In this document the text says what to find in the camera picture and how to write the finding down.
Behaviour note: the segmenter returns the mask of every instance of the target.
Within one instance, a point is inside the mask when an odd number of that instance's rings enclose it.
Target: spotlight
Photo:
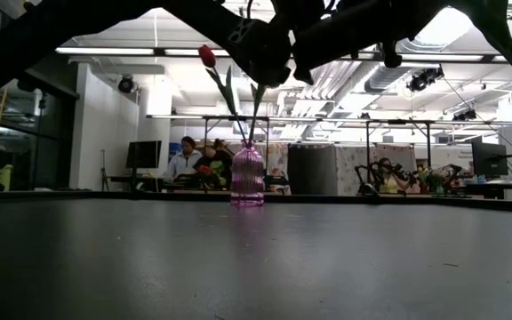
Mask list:
[[[117,89],[123,93],[132,93],[134,88],[133,76],[132,75],[124,75],[122,76],[122,80],[117,85]]]
[[[466,112],[453,116],[452,121],[467,121],[475,119],[477,119],[477,113],[474,109],[470,109]]]
[[[421,92],[431,84],[435,84],[436,80],[444,76],[442,67],[440,68],[427,68],[422,70],[418,75],[412,75],[412,80],[406,88],[411,92]]]

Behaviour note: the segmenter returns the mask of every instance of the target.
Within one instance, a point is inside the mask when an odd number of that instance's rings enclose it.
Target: table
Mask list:
[[[505,190],[512,190],[512,183],[467,184],[464,189],[468,195],[482,195],[485,198],[504,199]]]
[[[0,201],[0,318],[512,319],[512,212]]]

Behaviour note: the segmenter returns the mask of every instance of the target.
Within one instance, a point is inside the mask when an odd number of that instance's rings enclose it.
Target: flowers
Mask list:
[[[204,66],[207,68],[214,68],[217,65],[217,58],[212,53],[211,48],[208,45],[204,44],[199,48],[199,56],[201,57],[201,61]]]
[[[199,173],[203,174],[203,175],[211,175],[211,174],[213,174],[212,169],[211,169],[211,168],[209,168],[209,167],[208,167],[208,166],[206,166],[206,165],[201,165],[201,166],[199,166],[199,168],[197,169],[197,171],[198,171]]]
[[[228,111],[230,111],[231,115],[236,117],[238,127],[240,128],[240,133],[242,133],[244,144],[249,148],[252,144],[252,138],[254,137],[256,115],[258,114],[258,108],[260,106],[260,103],[262,102],[264,93],[266,92],[266,86],[258,84],[258,87],[255,87],[251,84],[252,96],[254,98],[254,113],[252,118],[252,126],[250,128],[250,134],[247,140],[242,130],[242,126],[240,125],[240,119],[238,118],[238,114],[236,112],[234,96],[232,93],[232,68],[228,67],[226,85],[224,85],[221,82],[219,73],[215,67],[217,64],[217,60],[216,57],[214,56],[214,53],[212,53],[211,48],[209,48],[207,45],[201,46],[199,48],[199,56],[201,57],[201,61],[203,62],[204,66],[206,67],[206,72],[217,84],[217,86],[219,87],[220,94],[222,94],[222,97],[227,102]]]

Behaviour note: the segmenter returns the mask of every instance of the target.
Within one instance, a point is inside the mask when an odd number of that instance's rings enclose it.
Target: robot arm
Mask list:
[[[290,75],[286,64],[292,48],[280,18],[269,24],[248,20],[211,0],[43,0],[0,31],[0,87],[70,38],[101,32],[157,7],[227,50],[258,83],[274,87]]]

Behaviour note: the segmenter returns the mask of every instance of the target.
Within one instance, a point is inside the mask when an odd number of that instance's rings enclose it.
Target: red tulip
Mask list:
[[[216,66],[217,58],[214,56],[214,53],[212,53],[211,48],[206,44],[199,48],[199,56],[205,67],[214,68],[214,66]]]

